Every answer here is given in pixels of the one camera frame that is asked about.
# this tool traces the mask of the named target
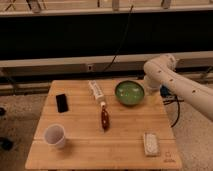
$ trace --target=green bowl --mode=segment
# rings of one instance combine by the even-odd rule
[[[134,106],[144,98],[144,89],[137,82],[123,81],[116,86],[115,95],[120,103]]]

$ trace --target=black cable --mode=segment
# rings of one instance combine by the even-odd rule
[[[177,118],[176,118],[175,122],[171,125],[172,128],[178,123],[178,121],[180,119],[180,102],[178,100],[177,95],[175,95],[175,99],[177,102]]]
[[[169,105],[169,104],[174,103],[174,102],[177,102],[177,100],[176,100],[176,99],[173,99],[173,100],[165,100],[165,101],[163,101],[163,104],[164,104],[164,105]]]
[[[116,57],[118,56],[121,48],[123,47],[124,43],[125,43],[125,40],[126,40],[126,37],[127,37],[127,34],[128,34],[128,31],[129,31],[129,24],[130,24],[130,19],[131,19],[131,14],[132,14],[132,10],[134,8],[134,5],[131,6],[130,10],[129,10],[129,15],[128,15],[128,19],[127,19],[127,24],[126,24],[126,28],[125,28],[125,31],[124,31],[124,35],[121,39],[121,42],[120,42],[120,45],[118,47],[118,49],[116,50],[115,52],[115,55],[114,55],[114,58],[112,59],[112,61],[110,62],[109,65],[107,65],[102,72],[105,72],[107,69],[109,69],[112,64],[114,63]]]

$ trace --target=gray floor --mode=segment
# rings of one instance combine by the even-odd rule
[[[7,110],[0,117],[0,136],[14,142],[11,151],[0,151],[1,171],[24,171],[35,128],[46,94],[2,96],[0,106]],[[176,104],[166,106],[169,117],[176,116]],[[184,171],[213,171],[213,124],[186,103],[181,103],[181,117],[173,128]]]

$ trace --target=metal bar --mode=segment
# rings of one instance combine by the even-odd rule
[[[213,70],[213,67],[209,67],[201,76],[200,79],[206,79],[206,77],[208,76],[208,74]]]
[[[10,85],[12,85],[13,94],[16,94],[19,89],[19,86],[17,85],[16,81],[4,70],[4,68],[0,68],[0,74],[7,79]]]
[[[100,0],[97,0],[97,7],[100,8],[100,6],[101,6],[101,2]]]
[[[30,10],[32,10],[34,13],[41,12],[41,6],[40,6],[38,0],[26,0],[26,1],[28,3]]]
[[[171,6],[171,0],[162,0],[161,7],[163,9],[169,9]]]
[[[31,88],[20,88],[16,91],[16,95],[27,95],[27,94],[46,94],[50,87],[31,87]],[[13,89],[0,89],[1,96],[14,95]]]
[[[16,0],[8,0],[6,3],[9,3],[7,7],[3,9],[3,11],[8,11],[11,7],[13,7],[14,10],[16,10],[15,5],[13,4]]]
[[[177,52],[172,53],[178,60],[199,60],[209,59],[208,66],[213,61],[213,51],[203,52]],[[119,55],[117,62],[137,62],[146,61],[150,58],[160,56],[157,54],[133,54],[133,55]],[[0,60],[0,67],[29,67],[29,66],[51,66],[51,65],[72,65],[72,64],[96,64],[96,63],[108,63],[114,56],[91,56],[91,57],[58,57],[58,58],[44,58],[44,59],[20,59],[20,60]]]
[[[47,7],[46,7],[46,4],[45,4],[44,0],[41,0],[41,1],[42,1],[42,4],[43,4],[44,9],[46,10]]]
[[[119,0],[112,0],[112,9],[113,11],[119,11]]]

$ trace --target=dark wall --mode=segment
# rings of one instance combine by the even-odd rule
[[[0,18],[0,58],[112,55],[128,14]],[[137,13],[120,54],[213,50],[213,11]]]

